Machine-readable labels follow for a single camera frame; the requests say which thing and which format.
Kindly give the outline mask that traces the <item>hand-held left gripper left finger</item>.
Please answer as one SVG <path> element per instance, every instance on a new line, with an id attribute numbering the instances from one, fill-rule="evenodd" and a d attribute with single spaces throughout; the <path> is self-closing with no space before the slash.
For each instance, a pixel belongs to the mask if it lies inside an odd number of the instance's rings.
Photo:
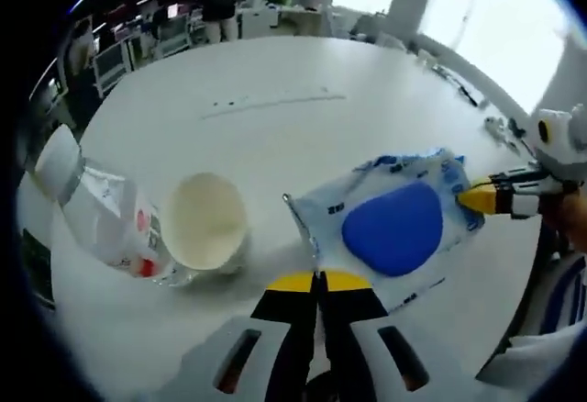
<path id="1" fill-rule="evenodd" d="M 299 401 L 314 353 L 311 271 L 269 284 L 248 316 L 231 318 L 183 357 L 161 401 Z"/>

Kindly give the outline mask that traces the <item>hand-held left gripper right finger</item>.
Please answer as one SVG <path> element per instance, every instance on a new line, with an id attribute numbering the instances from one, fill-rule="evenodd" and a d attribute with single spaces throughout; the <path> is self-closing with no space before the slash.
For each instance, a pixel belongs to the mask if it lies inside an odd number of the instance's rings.
<path id="1" fill-rule="evenodd" d="M 388 314 L 356 274 L 320 273 L 327 357 L 341 401 L 466 401 L 467 379 L 427 333 Z"/>

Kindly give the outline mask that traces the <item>person's right hand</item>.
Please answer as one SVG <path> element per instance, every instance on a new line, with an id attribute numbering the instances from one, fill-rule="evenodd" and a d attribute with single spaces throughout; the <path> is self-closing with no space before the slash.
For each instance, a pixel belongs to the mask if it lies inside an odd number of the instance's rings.
<path id="1" fill-rule="evenodd" d="M 586 253 L 586 195 L 580 190 L 548 195 L 541 204 L 547 225 L 562 233 L 576 251 Z"/>

